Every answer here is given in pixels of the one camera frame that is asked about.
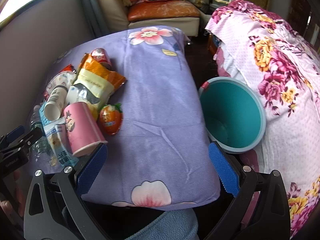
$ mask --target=metal screw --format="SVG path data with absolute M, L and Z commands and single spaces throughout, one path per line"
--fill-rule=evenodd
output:
M 246 165 L 246 166 L 243 166 L 243 170 L 244 170 L 245 172 L 250 172 L 250 171 L 251 171 L 251 168 Z
M 41 170 L 37 170 L 37 171 L 36 171 L 36 173 L 35 173 L 35 176 L 36 176 L 36 177 L 38 177 L 38 176 L 40 176 L 40 175 L 41 175 L 41 173 L 42 173 L 42 171 L 41 171 Z
M 280 176 L 280 172 L 279 172 L 279 171 L 277 171 L 277 170 L 274 170 L 274 171 L 273 171 L 273 175 L 275 175 L 275 176 L 279 177 L 279 176 Z
M 72 167 L 68 166 L 63 169 L 64 173 L 69 173 L 72 171 Z

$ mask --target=cartoon character on cup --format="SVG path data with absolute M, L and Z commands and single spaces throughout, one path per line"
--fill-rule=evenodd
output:
M 67 122 L 66 126 L 67 126 L 67 130 L 68 130 L 69 132 L 72 132 L 73 129 L 75 128 L 76 122 L 75 122 L 75 120 L 71 117 L 71 114 L 70 114 L 69 111 L 67 111 L 66 114 L 67 114 L 67 116 L 66 116 L 66 122 Z

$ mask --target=orange fruit-shaped package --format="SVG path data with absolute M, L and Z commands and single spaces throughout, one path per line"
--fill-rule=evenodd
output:
M 120 130 L 123 119 L 120 106 L 121 104 L 106 105 L 100 111 L 99 120 L 107 135 L 115 135 Z

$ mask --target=pink floral blanket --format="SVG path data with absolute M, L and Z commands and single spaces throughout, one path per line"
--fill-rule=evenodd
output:
M 320 59 L 285 20 L 244 0 L 217 9 L 206 29 L 263 102 L 266 133 L 241 158 L 256 171 L 281 172 L 294 236 L 320 198 Z

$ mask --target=pink paper cup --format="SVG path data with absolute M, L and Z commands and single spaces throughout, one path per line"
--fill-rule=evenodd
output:
M 85 102 L 68 105 L 63 114 L 73 156 L 88 155 L 100 142 L 107 143 Z

